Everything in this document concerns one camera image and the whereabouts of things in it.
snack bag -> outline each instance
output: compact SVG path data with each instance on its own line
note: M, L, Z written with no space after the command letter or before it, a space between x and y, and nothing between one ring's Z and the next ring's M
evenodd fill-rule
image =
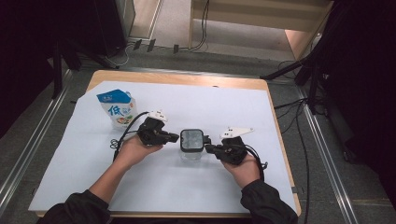
M125 130L137 116L136 101L128 91L114 90L96 96L115 129Z

white paper sheet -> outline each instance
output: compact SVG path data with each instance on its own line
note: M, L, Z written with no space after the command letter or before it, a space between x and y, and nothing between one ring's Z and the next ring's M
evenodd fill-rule
M87 189L111 164L110 140L119 139L96 94L120 89L136 99L138 113L161 109L168 117L164 131L201 129L212 144L227 127L253 128L242 135L268 161L265 182L296 211L276 126L266 91L133 82L103 82L78 99L39 189L29 207L47 211L74 192ZM145 116L131 130L137 130ZM179 141L147 156L122 179L110 204L117 212L248 213L240 188L220 161L204 151L199 162L179 157Z

hand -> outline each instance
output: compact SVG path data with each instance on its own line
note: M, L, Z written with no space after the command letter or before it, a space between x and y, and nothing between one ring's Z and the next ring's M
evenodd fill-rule
M158 151L161 148L163 148L163 145L145 146L140 141L139 136L135 135L122 144L119 155L114 160L114 163L122 165L126 170L129 170L133 165L145 159L148 154Z
M239 165L232 165L230 163L221 162L225 169L228 170L235 179L239 187L244 188L251 182L260 179L259 167L257 166L256 159L247 154Z

black sleeve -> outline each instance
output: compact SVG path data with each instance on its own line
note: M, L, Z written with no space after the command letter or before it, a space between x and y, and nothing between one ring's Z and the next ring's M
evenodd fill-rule
M241 204L250 211L254 224L295 224L297 214L279 198L279 192L261 180L242 189Z
M74 193L65 203L58 203L36 224L106 224L110 219L108 204L89 190Z

person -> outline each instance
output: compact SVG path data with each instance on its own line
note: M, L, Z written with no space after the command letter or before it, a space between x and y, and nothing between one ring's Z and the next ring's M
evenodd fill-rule
M90 188L82 193L73 193L64 203L52 206L36 224L109 223L110 212L107 208L122 177L132 166L162 147L147 147L137 135L125 141L118 157ZM252 223L297 223L297 215L280 200L278 191L260 180L259 168L252 156L247 155L238 166L226 162L223 165L241 187L241 204L250 211ZM171 221L174 220L167 219L167 223L182 223ZM119 222L115 218L111 223Z

